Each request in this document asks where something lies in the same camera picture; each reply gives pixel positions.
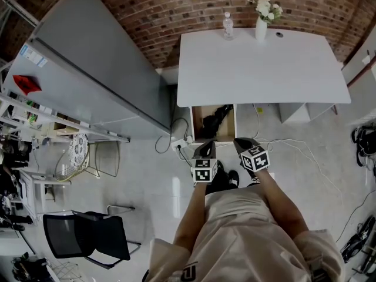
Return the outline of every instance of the gray tile floor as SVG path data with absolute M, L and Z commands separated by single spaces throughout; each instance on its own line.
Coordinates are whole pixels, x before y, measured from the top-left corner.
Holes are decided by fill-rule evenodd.
M 270 146 L 270 172 L 276 181 L 300 208 L 310 229 L 329 229 L 337 239 L 351 212 L 362 203 L 365 196 L 376 189 L 371 172 L 367 174 L 355 162 L 355 147 L 350 141 L 351 128 L 345 126 L 345 115 L 336 116 L 328 111 L 316 120 L 302 125 L 282 125 L 276 105 L 263 107 L 260 114 L 258 138 L 295 139 L 305 141 L 320 164 L 320 173 L 315 161 L 303 156 L 296 148 L 285 143 Z M 188 119 L 187 110 L 179 110 Z M 252 105 L 238 107 L 238 135 L 253 137 L 257 132 L 257 116 Z M 174 131 L 176 138 L 182 137 L 184 123 L 180 122 Z M 167 145 L 162 139 L 160 149 Z M 301 142 L 289 142 L 310 156 Z M 182 218 L 193 191 L 192 178 L 186 162 L 179 160 L 170 149 L 163 155 L 154 150 L 155 139 L 131 141 L 120 146 L 120 169 L 117 177 L 102 174 L 96 178 L 82 173 L 72 179 L 72 185 L 57 192 L 57 201 L 48 202 L 50 212 L 56 210 L 93 210 L 104 212 L 108 204 L 132 205 L 137 212 L 127 218 L 127 237 L 143 243 L 142 248 L 132 255 L 131 261 L 124 261 L 111 270 L 104 270 L 84 259 L 76 259 L 84 280 L 138 282 L 147 270 L 149 242 L 153 237 L 172 241 L 177 225 Z M 35 152 L 40 171 L 51 172 L 65 145 L 43 147 Z M 115 171 L 115 147 L 108 145 L 99 152 L 99 167 Z M 184 150 L 188 157 L 193 152 Z M 249 178 L 239 165 L 233 145 L 219 147 L 217 157 L 225 169 L 239 172 L 240 186 L 246 186 Z M 31 157 L 31 167 L 36 167 Z M 350 220 L 338 247 L 354 234 L 358 223 L 374 210 L 375 195 L 371 194 L 364 206 L 357 210 Z M 25 236 L 32 247 L 42 256 L 51 259 L 52 254 L 45 240 L 42 223 L 28 227 Z M 359 262 L 353 260 L 347 266 Z

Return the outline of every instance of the water bottle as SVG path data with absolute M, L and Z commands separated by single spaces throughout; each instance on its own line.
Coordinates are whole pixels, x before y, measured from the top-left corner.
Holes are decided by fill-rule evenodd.
M 226 40 L 232 40 L 234 38 L 234 22 L 230 18 L 230 13 L 224 13 L 223 20 L 224 38 Z

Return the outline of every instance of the red object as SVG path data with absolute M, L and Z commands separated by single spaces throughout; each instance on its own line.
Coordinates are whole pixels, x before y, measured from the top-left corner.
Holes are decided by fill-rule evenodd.
M 14 75 L 14 82 L 25 95 L 30 92 L 41 91 L 42 89 L 28 76 Z

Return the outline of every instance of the black and white cube marker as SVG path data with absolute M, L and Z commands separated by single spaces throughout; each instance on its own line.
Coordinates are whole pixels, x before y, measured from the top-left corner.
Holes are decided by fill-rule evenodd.
M 193 167 L 194 182 L 211 183 L 217 174 L 217 159 L 197 159 Z
M 252 172 L 258 172 L 270 165 L 268 151 L 264 150 L 261 145 L 242 152 L 241 160 L 243 161 L 244 168 Z

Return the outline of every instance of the white drawer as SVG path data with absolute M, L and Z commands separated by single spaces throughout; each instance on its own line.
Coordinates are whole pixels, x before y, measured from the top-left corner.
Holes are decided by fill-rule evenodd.
M 213 115 L 214 112 L 221 106 L 223 105 L 190 107 L 193 144 L 199 145 L 208 140 L 200 137 L 200 129 L 203 127 L 203 118 Z M 234 108 L 229 112 L 229 114 L 227 114 L 219 126 L 216 143 L 232 143 L 237 137 L 236 125 L 236 105 L 234 105 Z

